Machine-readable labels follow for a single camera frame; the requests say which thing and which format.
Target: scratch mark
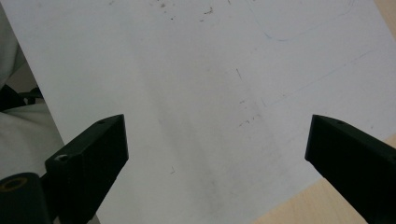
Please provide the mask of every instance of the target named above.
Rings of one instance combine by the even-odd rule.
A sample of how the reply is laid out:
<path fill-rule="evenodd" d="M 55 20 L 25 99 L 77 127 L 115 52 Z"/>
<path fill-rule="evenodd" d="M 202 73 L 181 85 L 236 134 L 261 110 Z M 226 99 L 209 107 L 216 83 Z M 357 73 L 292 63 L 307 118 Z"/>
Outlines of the scratch mark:
<path fill-rule="evenodd" d="M 238 69 L 236 69 L 236 73 L 238 74 L 239 78 L 241 78 L 241 80 L 242 80 L 241 74 L 239 73 Z"/>
<path fill-rule="evenodd" d="M 213 7 L 211 7 L 210 10 L 207 11 L 207 12 L 205 12 L 204 14 L 205 14 L 205 15 L 208 15 L 208 14 L 212 14 L 212 13 L 213 13 Z"/>

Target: paper sheet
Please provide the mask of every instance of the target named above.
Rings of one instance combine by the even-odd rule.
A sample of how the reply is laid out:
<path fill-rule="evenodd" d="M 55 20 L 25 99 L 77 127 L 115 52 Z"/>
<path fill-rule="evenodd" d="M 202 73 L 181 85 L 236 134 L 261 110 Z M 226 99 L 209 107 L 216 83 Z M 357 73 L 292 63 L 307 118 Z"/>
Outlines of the paper sheet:
<path fill-rule="evenodd" d="M 396 133 L 373 1 L 1 2 L 65 142 L 125 114 L 102 223 L 249 223 L 318 179 L 312 114 Z"/>

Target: wooden table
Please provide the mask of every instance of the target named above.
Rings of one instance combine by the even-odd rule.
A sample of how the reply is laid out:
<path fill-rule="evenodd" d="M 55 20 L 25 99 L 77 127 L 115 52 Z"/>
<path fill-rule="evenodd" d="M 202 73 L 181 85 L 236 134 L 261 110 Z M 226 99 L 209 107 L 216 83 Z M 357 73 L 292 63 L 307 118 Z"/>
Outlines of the wooden table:
<path fill-rule="evenodd" d="M 396 38 L 396 1 L 375 0 Z M 396 134 L 385 140 L 396 147 Z M 263 223 L 366 223 L 363 217 L 324 178 L 275 207 L 254 224 Z"/>

